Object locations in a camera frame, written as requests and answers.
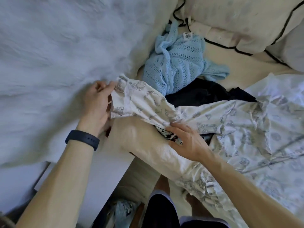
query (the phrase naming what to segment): blue patterned fabric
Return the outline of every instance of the blue patterned fabric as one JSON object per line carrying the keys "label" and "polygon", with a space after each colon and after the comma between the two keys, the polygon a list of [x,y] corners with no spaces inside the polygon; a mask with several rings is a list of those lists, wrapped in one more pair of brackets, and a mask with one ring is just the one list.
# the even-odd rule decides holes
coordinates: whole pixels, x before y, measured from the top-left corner
{"label": "blue patterned fabric", "polygon": [[226,65],[217,65],[203,57],[205,40],[193,34],[189,41],[178,35],[178,23],[167,25],[166,34],[159,35],[155,51],[146,61],[143,81],[164,96],[173,94],[198,76],[206,80],[222,80],[229,75]]}

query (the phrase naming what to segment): hand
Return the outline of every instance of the hand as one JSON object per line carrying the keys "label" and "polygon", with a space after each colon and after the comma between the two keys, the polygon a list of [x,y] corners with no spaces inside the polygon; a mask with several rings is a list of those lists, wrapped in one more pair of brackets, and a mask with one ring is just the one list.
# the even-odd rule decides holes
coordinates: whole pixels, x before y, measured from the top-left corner
{"label": "hand", "polygon": [[77,130],[87,132],[98,137],[102,127],[106,123],[111,108],[110,94],[114,90],[116,82],[108,85],[103,81],[96,81],[86,92],[84,98],[84,114],[81,117]]}
{"label": "hand", "polygon": [[183,141],[183,145],[169,141],[171,148],[180,156],[192,161],[201,162],[202,156],[210,152],[204,139],[197,131],[192,130],[189,126],[180,123],[171,123],[171,126],[167,127],[166,130],[175,133]]}

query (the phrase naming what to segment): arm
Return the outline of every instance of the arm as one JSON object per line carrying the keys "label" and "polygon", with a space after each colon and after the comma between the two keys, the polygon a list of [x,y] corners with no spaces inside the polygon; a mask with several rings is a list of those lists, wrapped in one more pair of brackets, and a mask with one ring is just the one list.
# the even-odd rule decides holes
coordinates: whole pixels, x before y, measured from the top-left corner
{"label": "arm", "polygon": [[200,162],[217,180],[250,228],[304,227],[304,223],[282,207],[222,158],[209,149],[203,138],[189,126],[174,123],[167,128],[181,138],[183,145],[170,141],[181,156]]}
{"label": "arm", "polygon": [[[108,119],[108,96],[115,87],[111,82],[94,83],[85,96],[85,112],[77,130],[98,137]],[[56,166],[32,199],[17,228],[75,227],[86,192],[94,149],[70,140]]]}

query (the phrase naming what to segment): forearm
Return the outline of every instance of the forearm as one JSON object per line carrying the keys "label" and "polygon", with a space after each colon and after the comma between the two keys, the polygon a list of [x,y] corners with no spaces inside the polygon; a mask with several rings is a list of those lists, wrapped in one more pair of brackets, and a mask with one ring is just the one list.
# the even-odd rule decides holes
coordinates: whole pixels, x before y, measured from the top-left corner
{"label": "forearm", "polygon": [[207,152],[200,160],[250,228],[304,227],[302,221],[254,186],[218,155]]}
{"label": "forearm", "polygon": [[91,146],[70,140],[16,227],[75,227],[86,192],[93,152]]}

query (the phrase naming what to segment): black fitness band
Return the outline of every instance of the black fitness band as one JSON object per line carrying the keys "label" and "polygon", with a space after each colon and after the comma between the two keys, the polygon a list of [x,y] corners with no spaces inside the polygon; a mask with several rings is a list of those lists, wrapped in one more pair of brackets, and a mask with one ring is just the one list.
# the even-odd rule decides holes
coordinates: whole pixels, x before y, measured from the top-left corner
{"label": "black fitness band", "polygon": [[97,150],[99,145],[99,139],[93,136],[92,134],[80,131],[80,130],[72,130],[67,136],[65,143],[67,144],[69,140],[76,140],[80,142],[84,142],[94,148],[94,151]]}

